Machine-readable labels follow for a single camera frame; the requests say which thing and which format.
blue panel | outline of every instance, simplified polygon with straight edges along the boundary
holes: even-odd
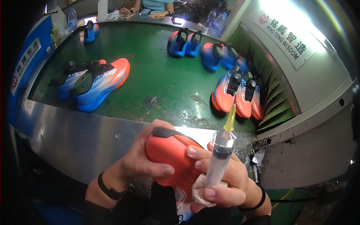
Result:
[[[27,50],[27,48],[32,44],[32,42],[39,38],[39,42],[41,48],[36,53],[36,55],[32,58],[31,62],[29,63],[27,69],[22,74],[22,78],[18,84],[16,92],[14,96],[10,94],[9,97],[9,122],[13,125],[16,129],[24,133],[25,135],[32,137],[32,130],[34,124],[28,124],[29,120],[22,118],[23,121],[16,121],[17,119],[21,118],[23,115],[17,115],[19,112],[20,103],[24,94],[24,91],[28,87],[28,80],[31,77],[34,68],[38,66],[38,63],[42,60],[47,60],[51,55],[53,49],[51,37],[50,37],[50,30],[52,27],[51,16],[48,16],[44,21],[42,21],[31,34],[26,38],[21,51],[18,56],[18,60],[16,64],[20,61],[21,56]],[[47,53],[46,49],[51,47],[51,52]]]

black wristband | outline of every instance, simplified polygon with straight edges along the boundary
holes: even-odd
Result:
[[[104,172],[102,172],[99,177],[98,177],[98,185],[100,187],[100,189],[111,199],[113,200],[119,200],[122,196],[124,196],[124,194],[127,192],[127,191],[133,191],[134,189],[134,186],[132,184],[129,185],[129,187],[123,191],[123,192],[117,192],[115,191],[114,189],[108,189],[104,182],[103,182],[103,174]]]
[[[261,197],[259,204],[257,204],[257,206],[255,206],[254,208],[241,208],[240,206],[237,206],[239,211],[242,211],[242,212],[254,211],[254,210],[257,210],[258,208],[260,208],[264,204],[265,197],[266,197],[265,189],[262,186],[259,186],[259,187],[261,188],[261,191],[262,191],[262,197]]]

plastic bottle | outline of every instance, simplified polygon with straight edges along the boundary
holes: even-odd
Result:
[[[211,28],[210,28],[210,32],[213,35],[220,37],[220,35],[226,25],[226,21],[228,19],[226,16],[227,16],[227,14],[223,13],[214,20],[214,22],[212,23]]]
[[[216,9],[212,10],[211,13],[209,13],[203,25],[203,28],[205,30],[208,30],[211,27],[212,23],[214,22],[215,18],[216,18]]]
[[[108,18],[108,0],[98,1],[98,21],[104,21]]]
[[[68,15],[68,29],[69,33],[77,28],[77,16],[74,8],[71,8]]]

sneaker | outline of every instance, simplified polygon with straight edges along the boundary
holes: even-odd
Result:
[[[82,112],[95,110],[112,91],[118,89],[127,79],[130,64],[125,58],[111,64],[88,65],[88,71],[74,84],[70,94],[77,100]]]
[[[251,101],[256,86],[256,82],[251,78],[247,82],[242,79],[235,98],[236,114],[244,118],[251,117]]]
[[[181,28],[175,31],[169,38],[169,52],[172,56],[183,57],[188,44],[188,29]]]
[[[202,32],[197,31],[192,33],[188,37],[188,45],[185,49],[185,55],[190,57],[196,57],[199,53],[200,44],[202,41]]]
[[[192,138],[166,128],[156,128],[146,141],[146,153],[149,160],[172,165],[175,174],[168,177],[153,177],[162,186],[172,186],[175,192],[179,222],[188,221],[193,213],[190,211],[192,202],[192,185],[201,174],[194,167],[196,160],[186,156],[188,146],[203,148]]]
[[[101,59],[100,61],[94,60],[94,64],[106,64],[106,61]],[[75,63],[70,61],[62,66],[62,71],[56,78],[52,78],[49,87],[54,85],[58,94],[58,98],[66,101],[69,96],[69,90],[74,87],[75,82],[87,71],[87,66],[90,63]]]
[[[235,91],[238,89],[242,80],[241,69],[234,67],[224,74],[217,82],[217,87],[211,93],[211,103],[218,111],[228,114],[234,104]]]
[[[224,69],[231,69],[239,59],[238,53],[234,49],[234,45],[224,45],[222,48],[222,60],[220,64]]]
[[[260,87],[256,86],[254,96],[251,101],[251,114],[257,120],[264,119],[264,107],[260,105]]]
[[[200,56],[204,68],[212,73],[219,69],[220,61],[222,60],[222,45],[220,43],[211,44],[206,43],[200,51]]]
[[[99,25],[88,21],[84,30],[84,43],[89,43],[95,40],[95,35],[99,32]]]

sign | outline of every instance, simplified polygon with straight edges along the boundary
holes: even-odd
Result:
[[[20,80],[22,78],[22,75],[24,74],[26,68],[29,66],[31,60],[36,55],[36,53],[41,48],[39,38],[36,38],[29,47],[27,47],[27,50],[24,52],[22,57],[20,58],[20,61],[16,65],[15,72],[13,75],[12,83],[11,83],[11,94],[15,95],[16,89],[18,88],[18,85],[20,83]]]
[[[253,22],[279,46],[295,69],[314,55],[315,50],[304,41],[314,39],[309,31],[301,32],[301,29],[287,27],[288,25],[276,19],[276,15],[269,15],[264,10],[254,17]]]

